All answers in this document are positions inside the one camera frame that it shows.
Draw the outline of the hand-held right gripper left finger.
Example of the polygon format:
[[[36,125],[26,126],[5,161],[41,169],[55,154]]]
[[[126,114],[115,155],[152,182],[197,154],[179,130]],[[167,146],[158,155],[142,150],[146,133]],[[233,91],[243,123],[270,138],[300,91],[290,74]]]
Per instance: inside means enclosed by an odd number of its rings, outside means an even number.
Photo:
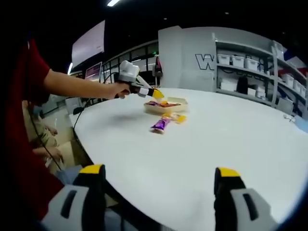
[[[49,202],[41,224],[46,231],[104,231],[105,166],[81,169]]]

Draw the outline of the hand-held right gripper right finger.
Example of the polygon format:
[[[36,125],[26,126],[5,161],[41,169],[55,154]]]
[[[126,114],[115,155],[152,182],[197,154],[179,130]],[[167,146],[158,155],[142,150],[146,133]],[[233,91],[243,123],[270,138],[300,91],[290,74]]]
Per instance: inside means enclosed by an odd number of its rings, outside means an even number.
[[[268,202],[256,190],[247,188],[237,171],[216,168],[214,196],[215,230],[274,231],[277,228]]]

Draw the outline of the person's left hand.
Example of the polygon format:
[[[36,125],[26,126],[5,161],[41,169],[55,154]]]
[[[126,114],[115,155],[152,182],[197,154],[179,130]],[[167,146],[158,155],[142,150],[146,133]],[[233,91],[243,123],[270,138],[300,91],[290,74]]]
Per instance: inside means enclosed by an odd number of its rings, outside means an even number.
[[[104,98],[114,99],[118,97],[124,99],[129,94],[130,94],[129,85],[126,83],[117,82],[105,86]]]

